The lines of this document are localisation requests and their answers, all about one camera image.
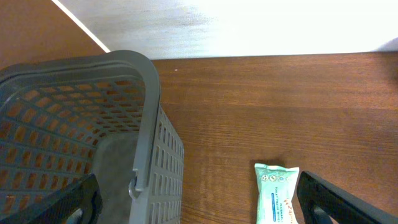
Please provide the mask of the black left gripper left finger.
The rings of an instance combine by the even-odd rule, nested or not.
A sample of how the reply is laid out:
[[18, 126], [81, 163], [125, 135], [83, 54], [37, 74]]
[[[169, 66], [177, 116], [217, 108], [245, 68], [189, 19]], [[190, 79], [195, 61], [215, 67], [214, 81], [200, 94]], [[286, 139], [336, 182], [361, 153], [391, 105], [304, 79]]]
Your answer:
[[88, 174], [40, 202], [2, 219], [1, 223], [62, 223], [79, 210], [81, 214], [72, 220], [73, 223], [95, 224], [102, 208], [96, 176]]

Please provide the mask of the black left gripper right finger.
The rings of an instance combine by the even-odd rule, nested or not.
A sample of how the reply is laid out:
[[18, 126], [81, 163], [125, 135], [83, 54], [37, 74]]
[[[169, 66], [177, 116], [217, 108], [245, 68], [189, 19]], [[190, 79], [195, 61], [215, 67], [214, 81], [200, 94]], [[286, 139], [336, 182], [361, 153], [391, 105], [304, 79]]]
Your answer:
[[297, 184], [297, 197], [306, 224], [397, 223], [397, 217], [309, 171], [301, 172]]

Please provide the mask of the mint green wipes pack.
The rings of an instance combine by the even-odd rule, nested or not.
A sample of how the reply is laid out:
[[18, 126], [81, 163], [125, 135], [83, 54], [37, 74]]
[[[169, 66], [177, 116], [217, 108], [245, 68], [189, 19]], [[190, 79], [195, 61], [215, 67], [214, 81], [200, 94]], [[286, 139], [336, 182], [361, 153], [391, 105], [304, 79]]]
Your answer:
[[297, 224], [292, 199], [299, 176], [298, 167], [285, 168], [256, 163], [257, 224]]

